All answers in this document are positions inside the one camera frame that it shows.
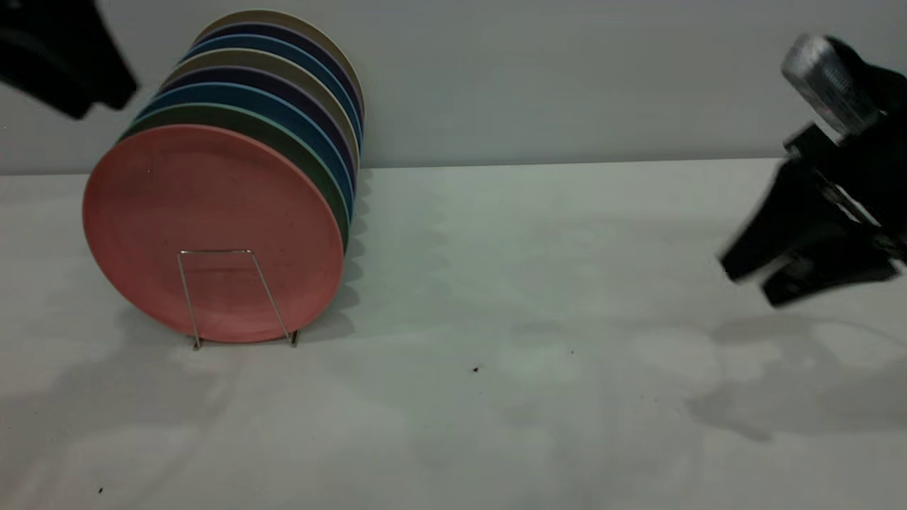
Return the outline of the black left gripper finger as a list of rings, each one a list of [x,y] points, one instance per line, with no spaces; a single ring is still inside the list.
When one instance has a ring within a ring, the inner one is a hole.
[[[1,32],[1,79],[71,119],[84,118],[93,106],[64,60],[35,36],[12,28]]]
[[[28,33],[65,61],[93,104],[124,108],[138,91],[94,1],[30,1]]]

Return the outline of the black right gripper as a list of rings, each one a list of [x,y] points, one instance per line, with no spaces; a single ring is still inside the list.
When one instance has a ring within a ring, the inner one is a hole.
[[[905,243],[905,109],[882,114],[864,132],[839,142],[819,126],[808,125],[785,141],[784,148],[790,159],[779,165],[761,204],[719,257],[730,280],[745,280],[795,251],[762,282],[762,294],[772,307],[897,278],[900,271],[880,249],[814,245],[842,238],[851,225],[823,193],[855,205],[859,217],[868,219],[891,244]]]

